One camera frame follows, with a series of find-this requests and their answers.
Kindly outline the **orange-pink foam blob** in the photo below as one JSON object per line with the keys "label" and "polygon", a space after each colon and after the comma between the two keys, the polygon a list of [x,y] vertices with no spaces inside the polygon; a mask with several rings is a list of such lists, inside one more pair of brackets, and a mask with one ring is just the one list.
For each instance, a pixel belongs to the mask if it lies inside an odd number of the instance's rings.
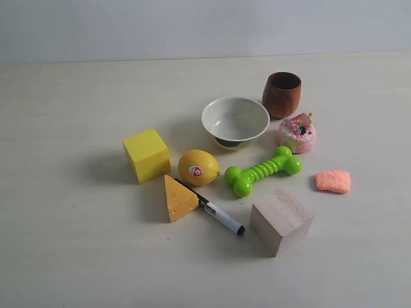
{"label": "orange-pink foam blob", "polygon": [[318,190],[345,194],[351,189],[351,175],[344,170],[329,170],[317,173],[315,185]]}

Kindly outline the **yellow lemon with sticker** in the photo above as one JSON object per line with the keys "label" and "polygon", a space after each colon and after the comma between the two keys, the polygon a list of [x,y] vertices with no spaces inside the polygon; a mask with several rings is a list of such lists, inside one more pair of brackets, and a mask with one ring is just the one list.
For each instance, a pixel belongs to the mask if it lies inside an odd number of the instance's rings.
{"label": "yellow lemon with sticker", "polygon": [[189,184],[203,186],[216,180],[220,165],[216,158],[203,150],[193,149],[185,152],[179,159],[179,174]]}

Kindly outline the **white ceramic bowl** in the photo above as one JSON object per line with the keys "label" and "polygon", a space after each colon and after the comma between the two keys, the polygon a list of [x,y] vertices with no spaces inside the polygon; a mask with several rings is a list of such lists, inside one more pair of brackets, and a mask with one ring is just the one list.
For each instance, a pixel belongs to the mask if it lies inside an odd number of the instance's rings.
{"label": "white ceramic bowl", "polygon": [[206,105],[201,121],[204,129],[222,148],[239,150],[263,135],[270,124],[266,108],[244,97],[222,97]]}

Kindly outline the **green rubber bone toy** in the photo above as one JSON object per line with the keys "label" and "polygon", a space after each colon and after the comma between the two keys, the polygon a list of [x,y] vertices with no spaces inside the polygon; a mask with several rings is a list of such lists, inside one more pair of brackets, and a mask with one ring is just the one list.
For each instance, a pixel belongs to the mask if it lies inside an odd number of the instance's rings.
{"label": "green rubber bone toy", "polygon": [[296,175],[302,170],[302,160],[294,156],[287,146],[279,146],[274,156],[260,164],[242,170],[238,166],[231,166],[225,170],[225,183],[230,185],[234,194],[247,197],[253,192],[253,184],[278,172]]}

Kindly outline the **black white marker pen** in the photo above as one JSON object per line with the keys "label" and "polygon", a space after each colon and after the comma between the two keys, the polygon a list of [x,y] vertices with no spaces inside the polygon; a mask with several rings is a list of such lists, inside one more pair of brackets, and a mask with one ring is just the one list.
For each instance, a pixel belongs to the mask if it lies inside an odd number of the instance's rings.
{"label": "black white marker pen", "polygon": [[228,213],[224,212],[220,208],[218,208],[214,203],[207,200],[205,197],[200,195],[199,193],[195,192],[193,189],[189,188],[186,184],[181,182],[178,178],[174,178],[179,184],[182,184],[185,188],[189,189],[193,192],[198,198],[199,206],[205,210],[209,215],[214,217],[220,223],[225,225],[231,231],[233,231],[237,236],[242,236],[246,228],[240,222],[235,220],[232,216],[228,215]]}

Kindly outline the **yellow cheese wedge toy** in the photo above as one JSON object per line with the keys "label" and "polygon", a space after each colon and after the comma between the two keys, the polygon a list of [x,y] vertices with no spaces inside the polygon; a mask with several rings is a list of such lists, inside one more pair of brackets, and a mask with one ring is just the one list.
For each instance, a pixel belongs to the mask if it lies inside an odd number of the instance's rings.
{"label": "yellow cheese wedge toy", "polygon": [[174,222],[199,207],[197,195],[169,175],[164,176],[169,220]]}

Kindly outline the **yellow cube block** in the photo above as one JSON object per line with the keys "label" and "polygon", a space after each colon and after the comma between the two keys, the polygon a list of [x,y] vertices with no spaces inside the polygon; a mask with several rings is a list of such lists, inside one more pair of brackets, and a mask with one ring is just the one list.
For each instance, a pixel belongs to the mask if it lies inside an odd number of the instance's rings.
{"label": "yellow cube block", "polygon": [[123,139],[123,147],[140,184],[171,171],[170,151],[157,130],[149,129]]}

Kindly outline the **pink white cake squishy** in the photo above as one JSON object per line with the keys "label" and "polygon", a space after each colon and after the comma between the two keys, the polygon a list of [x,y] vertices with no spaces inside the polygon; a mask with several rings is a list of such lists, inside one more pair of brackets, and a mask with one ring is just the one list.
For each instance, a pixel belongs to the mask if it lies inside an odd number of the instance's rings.
{"label": "pink white cake squishy", "polygon": [[293,118],[284,119],[277,133],[278,144],[288,147],[293,154],[310,151],[316,137],[316,130],[312,124],[312,113],[301,113]]}

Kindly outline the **brown wooden cup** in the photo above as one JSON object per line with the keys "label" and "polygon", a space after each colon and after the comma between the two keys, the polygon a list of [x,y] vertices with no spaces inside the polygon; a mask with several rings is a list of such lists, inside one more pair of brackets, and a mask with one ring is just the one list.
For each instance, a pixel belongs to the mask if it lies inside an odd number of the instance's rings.
{"label": "brown wooden cup", "polygon": [[294,73],[276,72],[268,78],[263,91],[262,104],[270,117],[284,119],[299,106],[302,81]]}

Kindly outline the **plain wooden cube block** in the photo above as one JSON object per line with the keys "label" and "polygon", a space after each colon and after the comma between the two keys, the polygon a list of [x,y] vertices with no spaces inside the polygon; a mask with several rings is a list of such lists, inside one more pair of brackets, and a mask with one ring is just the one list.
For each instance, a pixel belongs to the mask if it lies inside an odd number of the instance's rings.
{"label": "plain wooden cube block", "polygon": [[280,187],[253,203],[249,226],[275,257],[305,237],[314,217],[311,207]]}

